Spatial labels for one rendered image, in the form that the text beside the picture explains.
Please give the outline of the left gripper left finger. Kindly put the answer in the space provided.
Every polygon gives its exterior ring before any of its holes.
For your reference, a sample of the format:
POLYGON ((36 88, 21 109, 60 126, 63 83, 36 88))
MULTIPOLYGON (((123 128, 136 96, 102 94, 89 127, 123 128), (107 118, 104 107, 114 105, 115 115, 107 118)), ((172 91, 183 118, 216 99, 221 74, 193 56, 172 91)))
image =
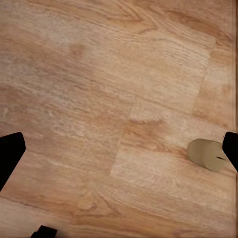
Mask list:
POLYGON ((25 151, 22 132, 0 137, 0 191, 25 151))

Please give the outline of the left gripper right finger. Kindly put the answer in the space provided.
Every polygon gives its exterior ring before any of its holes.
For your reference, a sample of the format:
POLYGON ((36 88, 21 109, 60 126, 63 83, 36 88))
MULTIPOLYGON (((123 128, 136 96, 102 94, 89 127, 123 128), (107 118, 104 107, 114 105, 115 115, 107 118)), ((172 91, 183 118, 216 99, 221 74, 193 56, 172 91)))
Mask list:
POLYGON ((238 172, 238 133, 227 132, 222 149, 238 172))

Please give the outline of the pillar candle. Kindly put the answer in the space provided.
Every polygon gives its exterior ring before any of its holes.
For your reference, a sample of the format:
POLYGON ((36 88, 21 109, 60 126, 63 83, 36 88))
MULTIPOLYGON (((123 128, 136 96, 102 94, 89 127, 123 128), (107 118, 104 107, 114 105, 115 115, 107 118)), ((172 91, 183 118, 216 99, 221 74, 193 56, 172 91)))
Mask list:
POLYGON ((212 172, 223 170, 230 160, 224 153, 223 144, 208 139, 195 139, 189 142, 188 159, 212 172))

